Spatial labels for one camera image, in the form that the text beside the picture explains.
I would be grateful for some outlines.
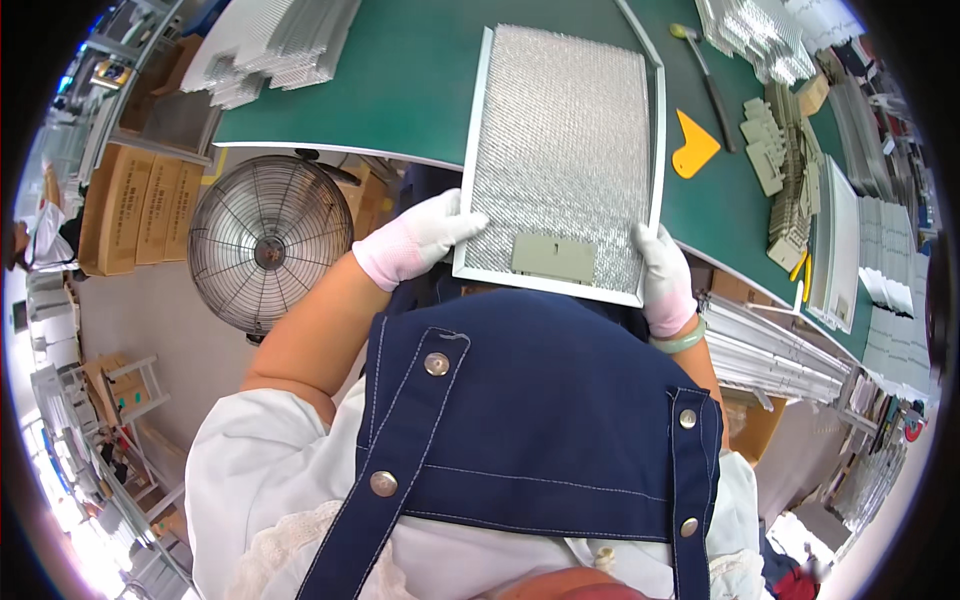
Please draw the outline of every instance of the pink glove cuff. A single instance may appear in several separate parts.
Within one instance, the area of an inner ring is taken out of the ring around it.
[[[650,325],[650,334],[655,338],[676,335],[697,312],[697,301],[689,289],[678,290],[643,306],[643,314]]]
[[[384,292],[393,292],[409,274],[423,267],[414,236],[396,221],[353,242],[352,249],[357,264]]]

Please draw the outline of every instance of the white glove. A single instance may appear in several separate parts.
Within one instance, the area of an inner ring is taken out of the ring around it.
[[[487,226],[486,215],[460,214],[460,188],[411,206],[364,239],[353,242],[360,268],[384,292],[423,275],[457,242]]]
[[[668,338],[697,312],[690,285],[690,266],[663,225],[658,233],[637,223],[634,241],[647,264],[643,279],[643,316],[655,338]]]

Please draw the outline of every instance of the yellow plastic scraper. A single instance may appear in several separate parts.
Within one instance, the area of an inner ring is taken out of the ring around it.
[[[720,144],[679,108],[677,117],[680,118],[680,129],[684,130],[686,143],[673,153],[673,168],[677,175],[688,180],[717,154]]]

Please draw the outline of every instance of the fan grille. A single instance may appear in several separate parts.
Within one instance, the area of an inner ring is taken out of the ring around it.
[[[292,156],[259,156],[206,190],[187,260],[217,317],[264,335],[352,240],[347,201],[326,173]]]

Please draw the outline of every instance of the wristband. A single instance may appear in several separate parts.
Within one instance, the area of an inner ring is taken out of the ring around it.
[[[704,321],[704,318],[697,315],[697,319],[699,320],[697,326],[682,338],[676,340],[650,338],[650,346],[653,346],[665,354],[676,354],[677,352],[683,352],[687,348],[693,348],[697,342],[704,338],[704,334],[707,332],[707,322]]]

